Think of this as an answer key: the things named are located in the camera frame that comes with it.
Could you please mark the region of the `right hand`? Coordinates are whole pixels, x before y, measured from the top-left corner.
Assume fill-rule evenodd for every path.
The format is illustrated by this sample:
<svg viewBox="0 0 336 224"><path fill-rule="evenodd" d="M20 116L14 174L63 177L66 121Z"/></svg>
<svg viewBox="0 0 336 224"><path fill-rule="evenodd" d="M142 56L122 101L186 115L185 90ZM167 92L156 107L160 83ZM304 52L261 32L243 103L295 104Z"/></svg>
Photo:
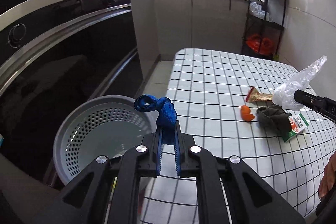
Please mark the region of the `right hand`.
<svg viewBox="0 0 336 224"><path fill-rule="evenodd" d="M323 178L318 188L318 196L324 198L335 184L336 153L334 153L324 168Z"/></svg>

